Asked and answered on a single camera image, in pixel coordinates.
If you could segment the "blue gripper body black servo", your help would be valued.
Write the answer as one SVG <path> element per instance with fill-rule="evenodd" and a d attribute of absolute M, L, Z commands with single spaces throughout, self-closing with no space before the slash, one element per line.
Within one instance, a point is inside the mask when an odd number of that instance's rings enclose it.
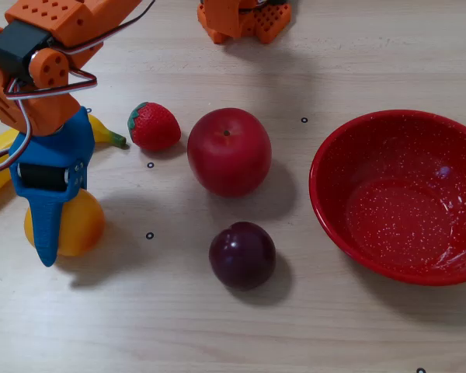
<path fill-rule="evenodd" d="M 70 201 L 87 187 L 94 147 L 88 111 L 81 108 L 54 134 L 32 137 L 9 167 L 16 193 L 28 200 Z"/>

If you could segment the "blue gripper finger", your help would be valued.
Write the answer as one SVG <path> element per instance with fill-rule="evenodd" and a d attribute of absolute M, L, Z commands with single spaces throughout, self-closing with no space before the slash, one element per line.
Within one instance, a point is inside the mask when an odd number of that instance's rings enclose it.
<path fill-rule="evenodd" d="M 29 199 L 29 205 L 34 247 L 42 264 L 51 267 L 57 259 L 61 216 L 65 202 L 41 197 Z"/>

